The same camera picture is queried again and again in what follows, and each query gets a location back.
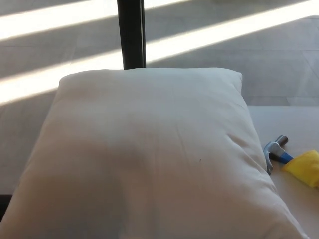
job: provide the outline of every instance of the yellow cloth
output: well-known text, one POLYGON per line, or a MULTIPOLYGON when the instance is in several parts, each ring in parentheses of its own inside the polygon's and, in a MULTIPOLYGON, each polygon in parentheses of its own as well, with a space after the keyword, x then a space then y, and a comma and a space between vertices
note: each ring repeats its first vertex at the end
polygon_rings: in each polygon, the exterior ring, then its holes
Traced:
POLYGON ((306 152, 287 163, 283 171, 290 172, 310 187, 319 187, 319 153, 306 152))

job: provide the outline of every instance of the black pole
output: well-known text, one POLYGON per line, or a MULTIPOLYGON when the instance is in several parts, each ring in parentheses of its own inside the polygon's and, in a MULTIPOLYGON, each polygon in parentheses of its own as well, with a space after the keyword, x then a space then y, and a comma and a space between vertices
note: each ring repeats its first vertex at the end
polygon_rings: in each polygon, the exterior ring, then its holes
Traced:
POLYGON ((124 69, 146 67, 144 0, 117 0, 124 69))
POLYGON ((0 195, 0 222, 9 206, 12 195, 0 195))

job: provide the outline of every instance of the table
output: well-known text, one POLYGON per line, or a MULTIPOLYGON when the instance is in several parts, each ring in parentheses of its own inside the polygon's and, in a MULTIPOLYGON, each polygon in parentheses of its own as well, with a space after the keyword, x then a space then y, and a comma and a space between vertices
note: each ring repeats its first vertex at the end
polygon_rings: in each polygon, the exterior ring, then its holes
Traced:
MULTIPOLYGON (((261 146, 284 134, 289 142, 285 150, 292 157, 315 149, 319 152, 319 107, 249 106, 261 146)), ((319 238, 319 190, 312 189, 282 172, 273 162, 271 178, 280 197, 312 239, 319 238)))

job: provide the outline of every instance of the hammer head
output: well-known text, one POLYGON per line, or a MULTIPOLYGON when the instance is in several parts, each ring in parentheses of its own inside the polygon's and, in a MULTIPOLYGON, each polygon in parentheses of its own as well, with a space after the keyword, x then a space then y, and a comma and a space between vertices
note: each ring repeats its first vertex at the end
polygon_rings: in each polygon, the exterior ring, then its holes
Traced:
POLYGON ((270 158, 272 157, 279 158, 281 155, 283 155, 285 151, 282 149, 282 146, 284 146, 286 143, 288 143, 288 138, 284 135, 280 135, 275 141, 269 142, 264 147, 264 155, 265 155, 266 164, 267 164, 267 173, 269 175, 271 171, 273 170, 273 166, 271 164, 270 158))

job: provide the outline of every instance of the hammer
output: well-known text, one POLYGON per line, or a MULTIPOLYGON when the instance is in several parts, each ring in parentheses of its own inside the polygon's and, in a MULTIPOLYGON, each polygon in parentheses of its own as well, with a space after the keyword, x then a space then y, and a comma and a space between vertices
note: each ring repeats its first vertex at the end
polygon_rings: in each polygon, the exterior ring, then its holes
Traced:
POLYGON ((269 142, 264 147, 264 155, 267 164, 267 173, 269 175, 273 170, 270 158, 283 164, 286 164, 293 159, 289 154, 286 153, 286 151, 282 149, 282 146, 284 146, 286 143, 288 143, 288 138, 284 135, 280 135, 274 142, 269 142))

